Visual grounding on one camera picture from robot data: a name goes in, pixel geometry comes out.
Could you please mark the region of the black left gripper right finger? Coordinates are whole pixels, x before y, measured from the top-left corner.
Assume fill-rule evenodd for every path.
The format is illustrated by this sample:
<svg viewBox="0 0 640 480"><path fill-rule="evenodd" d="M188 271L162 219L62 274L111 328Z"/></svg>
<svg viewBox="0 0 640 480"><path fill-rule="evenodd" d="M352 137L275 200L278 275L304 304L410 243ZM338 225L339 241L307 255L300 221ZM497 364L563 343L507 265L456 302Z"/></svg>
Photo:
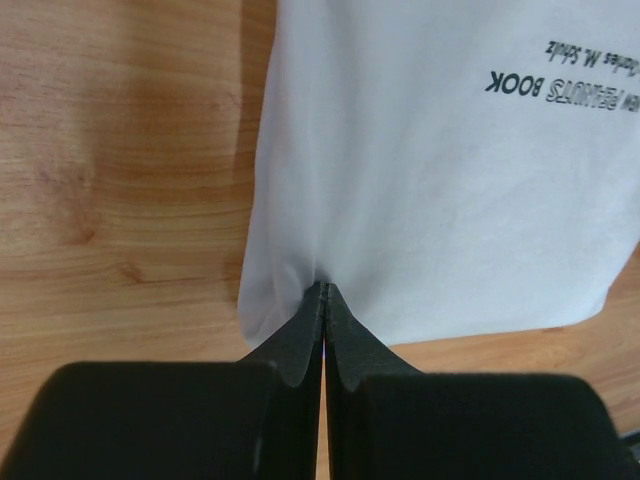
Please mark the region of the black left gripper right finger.
<svg viewBox="0 0 640 480"><path fill-rule="evenodd" d="M570 375L425 373L324 288L334 479L635 479L600 397Z"/></svg>

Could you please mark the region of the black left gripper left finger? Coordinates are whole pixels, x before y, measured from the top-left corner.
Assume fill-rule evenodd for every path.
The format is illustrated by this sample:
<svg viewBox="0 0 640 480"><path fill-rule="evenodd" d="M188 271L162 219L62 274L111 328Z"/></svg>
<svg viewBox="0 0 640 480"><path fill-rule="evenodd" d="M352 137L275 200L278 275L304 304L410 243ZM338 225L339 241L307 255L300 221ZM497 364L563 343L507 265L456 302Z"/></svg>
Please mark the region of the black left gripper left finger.
<svg viewBox="0 0 640 480"><path fill-rule="evenodd" d="M324 287L235 362L76 362L35 396L5 479L311 479Z"/></svg>

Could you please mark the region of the white and green raglan t-shirt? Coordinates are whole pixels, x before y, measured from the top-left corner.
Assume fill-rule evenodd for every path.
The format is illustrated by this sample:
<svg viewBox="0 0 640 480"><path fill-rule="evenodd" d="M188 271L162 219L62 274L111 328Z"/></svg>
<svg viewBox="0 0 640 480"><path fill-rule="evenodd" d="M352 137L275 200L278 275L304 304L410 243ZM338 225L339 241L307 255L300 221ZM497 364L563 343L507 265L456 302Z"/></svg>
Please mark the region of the white and green raglan t-shirt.
<svg viewBox="0 0 640 480"><path fill-rule="evenodd" d="M575 324L639 241L635 1L282 1L238 295L387 344Z"/></svg>

